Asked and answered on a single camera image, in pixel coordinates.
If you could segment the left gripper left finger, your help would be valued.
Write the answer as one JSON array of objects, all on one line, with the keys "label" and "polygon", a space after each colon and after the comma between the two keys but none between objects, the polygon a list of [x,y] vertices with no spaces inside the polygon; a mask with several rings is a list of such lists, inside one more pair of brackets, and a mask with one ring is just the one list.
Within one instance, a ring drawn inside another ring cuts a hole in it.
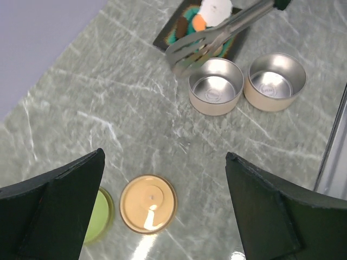
[{"label": "left gripper left finger", "polygon": [[1,259],[78,259],[104,167],[98,148],[1,188]]}]

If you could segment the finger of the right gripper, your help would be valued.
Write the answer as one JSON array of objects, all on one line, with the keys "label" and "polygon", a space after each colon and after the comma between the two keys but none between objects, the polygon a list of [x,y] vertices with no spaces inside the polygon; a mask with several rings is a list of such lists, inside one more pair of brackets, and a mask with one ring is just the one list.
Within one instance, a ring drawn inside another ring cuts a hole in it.
[{"label": "finger of the right gripper", "polygon": [[290,4],[291,0],[274,0],[273,6],[278,10],[285,10]]}]

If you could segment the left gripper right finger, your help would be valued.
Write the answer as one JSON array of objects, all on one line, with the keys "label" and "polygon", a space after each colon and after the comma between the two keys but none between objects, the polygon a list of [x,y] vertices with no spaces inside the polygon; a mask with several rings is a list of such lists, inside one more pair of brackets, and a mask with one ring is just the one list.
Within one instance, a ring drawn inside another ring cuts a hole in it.
[{"label": "left gripper right finger", "polygon": [[226,176],[247,259],[346,259],[346,201],[226,155]]}]

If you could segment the metal tongs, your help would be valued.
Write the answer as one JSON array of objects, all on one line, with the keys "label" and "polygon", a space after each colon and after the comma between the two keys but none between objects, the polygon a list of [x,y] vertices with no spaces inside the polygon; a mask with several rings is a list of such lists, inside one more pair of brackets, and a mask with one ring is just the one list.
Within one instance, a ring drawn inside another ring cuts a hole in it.
[{"label": "metal tongs", "polygon": [[274,3],[275,1],[258,1],[220,25],[190,34],[170,45],[165,57],[172,72],[179,77],[192,74],[230,38],[273,10]]}]

